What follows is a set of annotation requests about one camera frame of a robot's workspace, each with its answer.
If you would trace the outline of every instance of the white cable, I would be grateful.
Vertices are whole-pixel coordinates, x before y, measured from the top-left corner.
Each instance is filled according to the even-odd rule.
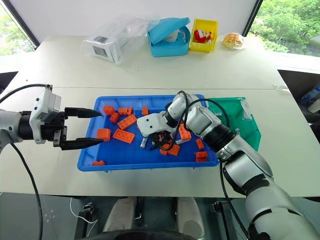
[[[96,222],[98,222],[98,219],[95,220],[95,221],[88,221],[87,219],[85,219],[82,216],[75,215],[74,211],[72,211],[71,203],[72,203],[72,197],[70,197],[70,211],[73,214],[73,216],[75,216],[76,218],[80,218],[80,219],[86,221],[88,224],[95,224]]]
[[[94,224],[93,224],[92,227],[90,228],[90,230],[89,230],[88,234],[86,235],[86,237],[89,237],[89,234],[91,233],[91,230],[92,230],[92,229],[94,228],[94,226],[96,225],[97,221],[98,221],[98,220],[96,220],[96,221],[94,222]]]

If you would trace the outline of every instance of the window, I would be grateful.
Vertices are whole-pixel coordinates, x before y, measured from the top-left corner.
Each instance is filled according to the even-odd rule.
[[[0,0],[0,56],[33,52],[35,48],[36,45]]]
[[[320,0],[257,2],[248,37],[260,38],[269,51],[320,57]]]

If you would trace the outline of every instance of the plastic bag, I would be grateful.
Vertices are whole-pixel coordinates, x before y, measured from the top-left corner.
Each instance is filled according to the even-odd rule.
[[[121,64],[145,43],[145,34],[157,20],[119,16],[105,24],[94,35],[82,41],[81,50],[93,56]]]

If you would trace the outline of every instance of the white tabletop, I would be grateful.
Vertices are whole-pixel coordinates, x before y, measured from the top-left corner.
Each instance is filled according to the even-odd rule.
[[[0,107],[30,110],[41,88],[30,88],[8,98]],[[259,153],[270,164],[274,179],[291,196],[320,195],[319,144],[290,93],[274,89],[185,89],[205,97],[246,97],[261,132]],[[176,89],[118,89],[54,87],[64,107],[93,108],[99,96],[176,94]],[[68,139],[83,137],[88,119],[70,117]],[[223,197],[218,167],[158,168],[82,172],[80,150],[61,151],[52,142],[18,143],[33,173],[39,192],[74,196],[193,196]],[[0,191],[33,193],[18,155],[6,146],[0,155]],[[227,184],[231,197],[240,197]]]
[[[252,39],[239,51],[218,41],[215,51],[209,54],[189,51],[175,57],[153,57],[145,44],[121,65],[81,52],[83,39],[61,36],[44,41],[13,82],[75,88],[177,90],[273,89],[273,85],[284,83],[269,61],[270,56]]]

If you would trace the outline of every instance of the white wall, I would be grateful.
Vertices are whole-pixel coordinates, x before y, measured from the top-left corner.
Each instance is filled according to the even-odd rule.
[[[10,0],[37,39],[87,36],[113,17],[189,17],[219,21],[219,35],[242,33],[256,0]]]

